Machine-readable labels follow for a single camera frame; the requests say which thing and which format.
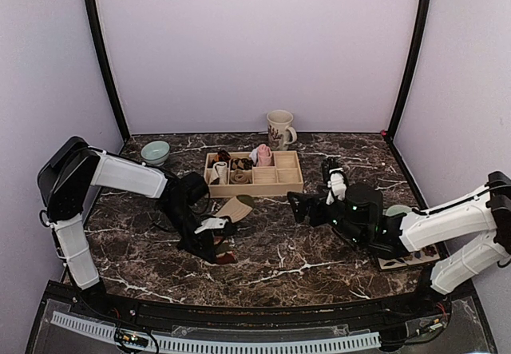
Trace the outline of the wooden compartment organizer box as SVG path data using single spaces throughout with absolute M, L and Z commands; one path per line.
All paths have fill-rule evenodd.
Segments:
M 230 198 L 237 195 L 252 197 L 285 197 L 288 192 L 302 193 L 304 180 L 296 151 L 276 151 L 272 166 L 253 167 L 250 185 L 231 185 L 231 162 L 226 185 L 209 185 L 212 198 Z

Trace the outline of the beige striped cuff sock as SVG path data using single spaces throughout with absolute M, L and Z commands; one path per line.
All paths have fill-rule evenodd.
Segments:
M 233 248 L 229 244 L 229 237 L 237 231 L 237 223 L 243 220 L 255 208 L 255 200 L 249 195 L 232 197 L 218 212 L 215 217 L 227 218 L 229 225 L 226 229 L 215 232 L 214 243 L 216 252 L 216 264 L 228 265 L 236 262 Z

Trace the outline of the pink patterned long sock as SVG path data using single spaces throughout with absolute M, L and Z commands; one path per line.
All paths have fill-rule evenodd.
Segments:
M 271 148 L 266 144 L 260 144 L 249 153 L 249 157 L 256 167 L 272 166 L 273 154 Z

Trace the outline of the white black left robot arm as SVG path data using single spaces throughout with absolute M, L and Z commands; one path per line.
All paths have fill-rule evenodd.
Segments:
M 193 206 L 209 193 L 198 173 L 183 177 L 69 138 L 43 165 L 37 186 L 44 204 L 40 222 L 53 234 L 57 254 L 79 290 L 82 307 L 96 319 L 113 311 L 98 287 L 102 279 L 85 235 L 85 201 L 91 189 L 129 193 L 154 201 L 179 234 L 178 247 L 210 264 L 220 263 L 219 247 L 235 231 L 231 216 L 202 216 Z

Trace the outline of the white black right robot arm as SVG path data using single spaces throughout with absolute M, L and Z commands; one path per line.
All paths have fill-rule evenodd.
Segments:
M 382 192 L 349 183 L 333 158 L 322 163 L 323 193 L 289 192 L 295 221 L 317 227 L 328 224 L 346 243 L 392 261 L 425 247 L 466 234 L 475 237 L 428 271 L 426 284 L 408 298 L 407 309 L 424 317 L 458 285 L 491 265 L 510 263 L 510 179 L 500 171 L 463 197 L 430 209 L 386 215 Z

